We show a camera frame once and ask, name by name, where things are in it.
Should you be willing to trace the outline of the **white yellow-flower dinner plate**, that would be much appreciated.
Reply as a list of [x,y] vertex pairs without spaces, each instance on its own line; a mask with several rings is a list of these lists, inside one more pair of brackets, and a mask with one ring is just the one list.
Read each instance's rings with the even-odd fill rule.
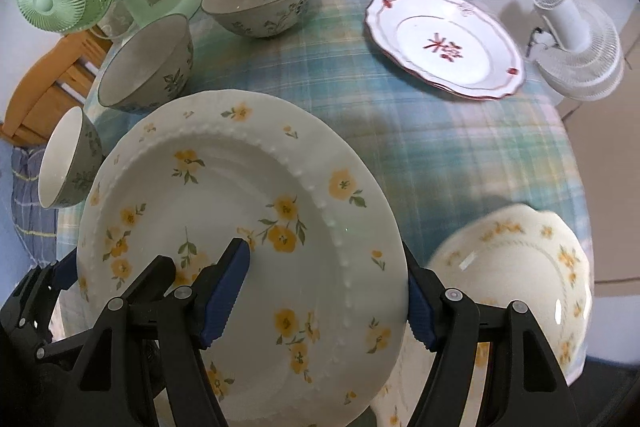
[[177,98],[103,161],[78,275],[97,317],[157,256],[191,283],[231,239],[250,267],[203,361],[233,426],[345,426],[383,387],[406,328],[407,267],[372,174],[320,119],[241,90]]

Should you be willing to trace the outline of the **cream yellow-flower scalloped plate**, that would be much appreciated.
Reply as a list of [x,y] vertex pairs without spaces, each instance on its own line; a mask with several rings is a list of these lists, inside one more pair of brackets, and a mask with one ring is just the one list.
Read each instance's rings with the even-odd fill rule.
[[[448,237],[426,267],[445,287],[460,289],[476,303],[506,307],[524,301],[567,384],[582,375],[591,267],[578,238],[556,213],[524,204],[501,208]],[[489,343],[480,343],[461,426],[474,426],[480,413],[488,355]],[[434,360],[435,353],[407,329],[392,376],[371,404],[377,426],[408,424]]]

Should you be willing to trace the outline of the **blue striped cloth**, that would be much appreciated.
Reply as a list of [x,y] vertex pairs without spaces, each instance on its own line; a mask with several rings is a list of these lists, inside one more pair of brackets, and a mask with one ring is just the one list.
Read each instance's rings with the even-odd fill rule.
[[11,210],[14,229],[29,256],[38,265],[56,259],[58,212],[40,205],[38,180],[44,145],[14,147],[11,157],[13,176]]

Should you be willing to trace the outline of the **small grey floral bowl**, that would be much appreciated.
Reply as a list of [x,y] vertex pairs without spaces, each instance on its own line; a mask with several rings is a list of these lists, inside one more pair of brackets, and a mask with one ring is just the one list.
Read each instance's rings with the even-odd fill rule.
[[85,200],[104,159],[96,127],[81,107],[68,110],[44,150],[38,179],[43,208],[65,208]]

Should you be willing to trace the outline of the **blue plaid tablecloth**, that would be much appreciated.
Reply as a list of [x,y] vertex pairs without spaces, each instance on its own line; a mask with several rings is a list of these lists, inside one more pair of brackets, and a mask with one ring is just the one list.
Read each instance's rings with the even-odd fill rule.
[[[428,87],[371,42],[364,30],[370,1],[310,0],[302,20],[271,39],[236,36],[196,14],[194,66],[179,98],[258,92],[323,121],[381,187],[402,250],[408,247],[420,262],[458,228],[512,202],[555,212],[588,245],[575,157],[539,80],[528,76],[514,95],[488,102]],[[146,117],[105,108],[95,96],[87,109],[107,156]],[[87,200],[61,212],[61,248],[78,250]],[[98,318],[87,314],[79,282],[62,301],[62,317],[73,331]]]

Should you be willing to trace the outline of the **wooden chair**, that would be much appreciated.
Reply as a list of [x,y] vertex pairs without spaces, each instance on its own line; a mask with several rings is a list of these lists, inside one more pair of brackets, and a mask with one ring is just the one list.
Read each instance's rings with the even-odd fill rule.
[[43,55],[17,85],[1,124],[1,138],[18,147],[47,143],[54,128],[87,96],[113,41],[99,28],[69,34]]

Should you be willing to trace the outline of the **medium grey floral bowl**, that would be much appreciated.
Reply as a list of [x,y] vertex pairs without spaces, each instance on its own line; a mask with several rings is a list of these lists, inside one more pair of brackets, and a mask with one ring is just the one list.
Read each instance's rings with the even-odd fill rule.
[[180,94],[193,67],[189,20],[161,17],[136,32],[108,63],[98,101],[127,113],[149,113]]

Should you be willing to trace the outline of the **white standing fan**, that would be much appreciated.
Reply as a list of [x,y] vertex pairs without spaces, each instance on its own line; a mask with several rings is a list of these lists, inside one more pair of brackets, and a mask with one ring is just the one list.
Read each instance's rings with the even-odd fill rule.
[[624,77],[623,48],[612,18],[591,0],[532,0],[544,29],[534,62],[552,90],[577,102],[611,95]]

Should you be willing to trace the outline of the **white red-pattern plate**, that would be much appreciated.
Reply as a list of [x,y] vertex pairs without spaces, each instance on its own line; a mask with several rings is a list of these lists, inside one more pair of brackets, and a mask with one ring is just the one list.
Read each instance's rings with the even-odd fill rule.
[[525,80],[524,61],[504,27],[464,0],[372,0],[364,22],[398,66],[471,100],[500,100]]

